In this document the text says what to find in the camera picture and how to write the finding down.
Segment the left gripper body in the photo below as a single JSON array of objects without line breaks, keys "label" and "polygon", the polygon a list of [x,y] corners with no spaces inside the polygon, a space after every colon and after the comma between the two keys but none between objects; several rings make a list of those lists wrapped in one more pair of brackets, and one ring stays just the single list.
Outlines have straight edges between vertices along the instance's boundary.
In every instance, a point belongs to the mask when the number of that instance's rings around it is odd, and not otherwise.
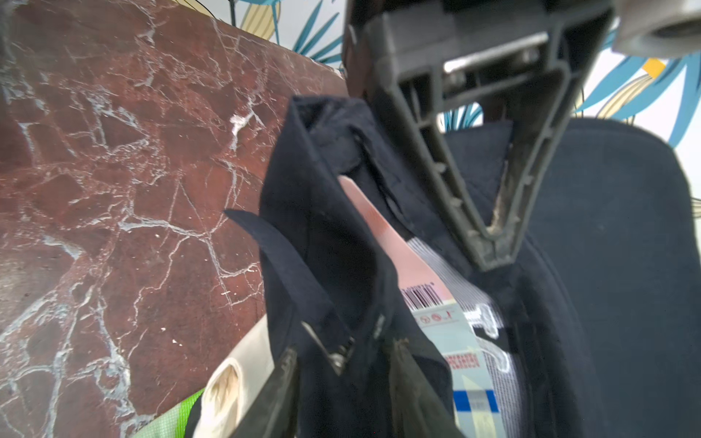
[{"label": "left gripper body", "polygon": [[341,59],[354,98],[419,78],[450,99],[559,60],[582,75],[612,21],[610,1],[350,1]]}]

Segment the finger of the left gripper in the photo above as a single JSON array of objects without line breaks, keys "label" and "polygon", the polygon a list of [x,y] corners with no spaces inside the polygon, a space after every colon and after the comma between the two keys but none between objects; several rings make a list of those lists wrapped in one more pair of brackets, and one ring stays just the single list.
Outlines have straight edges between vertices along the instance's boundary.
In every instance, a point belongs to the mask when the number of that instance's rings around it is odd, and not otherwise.
[{"label": "finger of the left gripper", "polygon": [[568,98],[571,79],[571,68],[558,61],[481,100],[487,123],[512,122],[492,221],[484,235],[483,271],[516,261],[542,179],[566,124],[560,107]]},{"label": "finger of the left gripper", "polygon": [[492,268],[493,241],[436,118],[443,111],[441,82],[429,70],[409,78],[374,73],[372,107],[423,184],[445,227],[470,261]]}]

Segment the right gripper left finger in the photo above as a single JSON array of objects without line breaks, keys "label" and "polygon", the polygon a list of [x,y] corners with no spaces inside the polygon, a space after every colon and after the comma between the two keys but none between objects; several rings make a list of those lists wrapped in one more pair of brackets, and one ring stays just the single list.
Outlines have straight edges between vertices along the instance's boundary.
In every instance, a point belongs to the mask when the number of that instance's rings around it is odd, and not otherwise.
[{"label": "right gripper left finger", "polygon": [[298,431],[299,359],[285,350],[232,438],[292,438]]}]

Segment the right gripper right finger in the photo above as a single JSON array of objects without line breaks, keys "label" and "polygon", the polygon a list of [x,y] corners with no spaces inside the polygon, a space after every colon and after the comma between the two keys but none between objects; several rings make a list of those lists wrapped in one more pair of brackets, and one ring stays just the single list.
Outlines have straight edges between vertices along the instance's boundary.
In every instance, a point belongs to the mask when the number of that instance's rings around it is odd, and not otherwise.
[{"label": "right gripper right finger", "polygon": [[395,341],[390,349],[389,374],[392,426],[396,437],[463,437],[456,421],[408,349]]}]

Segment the cream Colorado cap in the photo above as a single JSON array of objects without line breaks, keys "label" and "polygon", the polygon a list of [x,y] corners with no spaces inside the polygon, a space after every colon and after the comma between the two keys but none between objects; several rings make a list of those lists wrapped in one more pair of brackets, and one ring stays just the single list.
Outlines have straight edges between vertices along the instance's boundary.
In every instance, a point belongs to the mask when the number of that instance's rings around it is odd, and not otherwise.
[{"label": "cream Colorado cap", "polygon": [[275,368],[268,338],[268,318],[263,317],[237,343],[209,379],[201,397],[201,416],[195,437],[228,437]]}]

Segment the navy black cap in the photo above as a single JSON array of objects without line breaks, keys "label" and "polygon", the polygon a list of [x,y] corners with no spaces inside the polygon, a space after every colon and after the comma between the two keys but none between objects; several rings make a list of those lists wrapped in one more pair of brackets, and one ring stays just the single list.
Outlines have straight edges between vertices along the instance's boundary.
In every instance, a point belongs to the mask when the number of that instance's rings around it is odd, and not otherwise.
[{"label": "navy black cap", "polygon": [[[341,188],[348,177],[398,233],[477,287],[516,363],[514,401],[491,404],[527,437],[700,434],[700,257],[677,158],[607,120],[570,123],[514,263],[480,271],[409,160],[359,100],[297,97],[257,214],[274,359],[299,358],[301,437],[398,437],[425,424],[415,388],[452,420],[465,395],[403,299],[399,268]],[[389,383],[396,342],[420,370]]]}]

